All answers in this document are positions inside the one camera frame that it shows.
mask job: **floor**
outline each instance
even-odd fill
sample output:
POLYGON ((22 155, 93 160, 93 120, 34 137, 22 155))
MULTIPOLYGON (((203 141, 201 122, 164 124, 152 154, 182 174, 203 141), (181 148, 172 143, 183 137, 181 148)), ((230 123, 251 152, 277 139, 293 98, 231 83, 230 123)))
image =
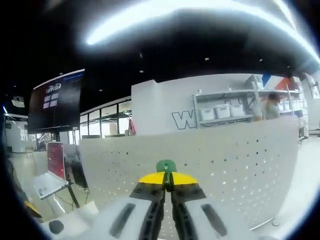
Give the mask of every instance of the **floor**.
POLYGON ((299 147, 291 188, 279 214, 273 221, 253 230, 257 236, 287 239, 308 216, 320 190, 319 156, 320 137, 311 135, 299 147))
MULTIPOLYGON (((39 175, 38 169, 42 163, 36 162, 32 153, 16 153, 11 156, 10 160, 14 166, 16 178, 28 196, 29 201, 43 216, 43 221, 46 222, 63 216, 76 208, 67 188, 44 200, 38 197, 33 181, 34 177, 39 175)), ((82 189, 76 184, 73 184, 71 187, 80 206, 93 201, 87 190, 82 189)))
MULTIPOLYGON (((273 221, 253 230, 257 236, 272 236, 284 240, 302 222, 313 206, 320 189, 320 137, 312 136, 299 146, 298 160, 286 200, 273 221)), ((16 176, 29 200, 49 221, 72 212, 75 207, 67 189, 52 197, 40 200, 33 188, 33 178, 38 174, 37 163, 31 154, 14 154, 11 158, 16 176)), ((73 185, 80 206, 93 201, 89 192, 73 185)))

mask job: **white storage box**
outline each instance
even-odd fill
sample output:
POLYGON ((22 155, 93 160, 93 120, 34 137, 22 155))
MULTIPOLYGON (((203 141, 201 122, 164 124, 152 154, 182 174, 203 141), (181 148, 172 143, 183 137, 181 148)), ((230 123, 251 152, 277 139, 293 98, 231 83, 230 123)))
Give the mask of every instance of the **white storage box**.
POLYGON ((200 109, 201 119, 203 121, 213 120, 216 118, 215 111, 211 107, 204 107, 200 109))
POLYGON ((290 110, 290 102, 289 101, 284 101, 283 102, 283 110, 290 110))
POLYGON ((299 108, 299 100, 292 100, 293 109, 299 108))
POLYGON ((239 117, 245 115, 243 105, 230 105, 229 108, 231 117, 239 117))
POLYGON ((230 105, 220 104, 214 106, 215 116, 217 119, 230 118, 230 105))
POLYGON ((280 113, 284 111, 284 102, 283 101, 279 102, 278 110, 279 110, 280 113))
POLYGON ((302 99, 299 100, 299 108, 300 109, 304 108, 304 101, 302 99))

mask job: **black ceiling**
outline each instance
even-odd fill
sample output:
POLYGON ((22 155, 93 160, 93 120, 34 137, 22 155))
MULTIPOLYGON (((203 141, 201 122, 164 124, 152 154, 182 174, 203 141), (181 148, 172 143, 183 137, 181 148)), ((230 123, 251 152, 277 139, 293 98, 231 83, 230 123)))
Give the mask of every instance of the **black ceiling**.
MULTIPOLYGON (((288 76, 315 70, 315 61, 299 45, 263 21, 241 14, 179 11, 132 27, 108 43, 88 46, 86 38, 96 23, 136 1, 65 0, 54 7, 41 2, 8 9, 15 14, 7 21, 6 92, 24 96, 26 103, 36 85, 82 68, 82 112, 129 96, 131 85, 152 79, 213 73, 288 76)), ((296 2, 317 30, 317 6, 296 2)), ((267 7, 285 21, 276 7, 267 7)))

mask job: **ceiling light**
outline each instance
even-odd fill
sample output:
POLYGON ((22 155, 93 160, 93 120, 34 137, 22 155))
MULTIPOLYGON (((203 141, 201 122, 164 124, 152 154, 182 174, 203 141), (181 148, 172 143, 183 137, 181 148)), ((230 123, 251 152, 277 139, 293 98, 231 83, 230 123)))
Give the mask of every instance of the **ceiling light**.
POLYGON ((148 0, 128 7, 122 12, 108 19, 104 24, 95 29, 89 36, 87 43, 93 45, 102 39, 107 39, 114 34, 157 17, 163 17, 179 9, 213 9, 220 11, 239 11, 257 18, 261 18, 286 35, 296 40, 313 58, 320 63, 320 58, 308 42, 291 26, 275 18, 273 15, 254 6, 245 5, 233 0, 208 1, 208 0, 148 0))
POLYGON ((292 15, 290 13, 290 10, 288 6, 281 0, 273 0, 276 5, 280 8, 286 19, 289 21, 289 23, 292 25, 294 29, 296 29, 296 25, 294 22, 294 19, 292 18, 292 15))
POLYGON ((8 114, 8 111, 7 111, 7 109, 5 108, 5 106, 2 106, 2 108, 3 108, 3 111, 4 111, 6 114, 8 114))

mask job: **person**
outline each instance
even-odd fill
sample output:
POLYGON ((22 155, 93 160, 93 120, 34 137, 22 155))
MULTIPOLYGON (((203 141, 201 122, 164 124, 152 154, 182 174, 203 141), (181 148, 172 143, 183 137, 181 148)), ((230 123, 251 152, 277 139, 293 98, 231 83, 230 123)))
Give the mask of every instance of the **person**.
POLYGON ((263 116, 266 120, 276 119, 280 117, 278 110, 278 103, 280 102, 280 96, 276 92, 272 92, 268 95, 267 100, 262 103, 262 106, 255 106, 253 109, 253 120, 261 121, 263 116))

